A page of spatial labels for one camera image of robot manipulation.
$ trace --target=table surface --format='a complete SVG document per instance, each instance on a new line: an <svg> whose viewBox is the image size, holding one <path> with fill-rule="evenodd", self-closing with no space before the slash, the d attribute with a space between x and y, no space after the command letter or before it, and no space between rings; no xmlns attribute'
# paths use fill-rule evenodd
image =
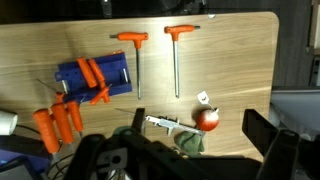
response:
<svg viewBox="0 0 320 180"><path fill-rule="evenodd" d="M172 41L164 27L181 24L200 25L201 29L179 36L181 97L177 99ZM149 33L141 49L142 100L137 100L133 43L109 39L125 31ZM112 96L108 104L82 103L85 135L109 137L115 128L130 125L133 116L115 108L134 112L144 107L149 115L177 117L183 124L194 125L194 114L203 108L196 95L206 91L212 106L220 109L220 123L206 134L203 154L242 154L262 160L242 133L241 124L247 108L268 115L277 35L278 19L269 12L3 25L0 109L18 113L18 124L36 128L32 113L50 107L55 99L36 79L63 90L53 77L58 64L122 49L133 92ZM20 129L17 132L33 136ZM168 137L166 128L151 123L147 123L146 136L174 145L174 134Z"/></svg>

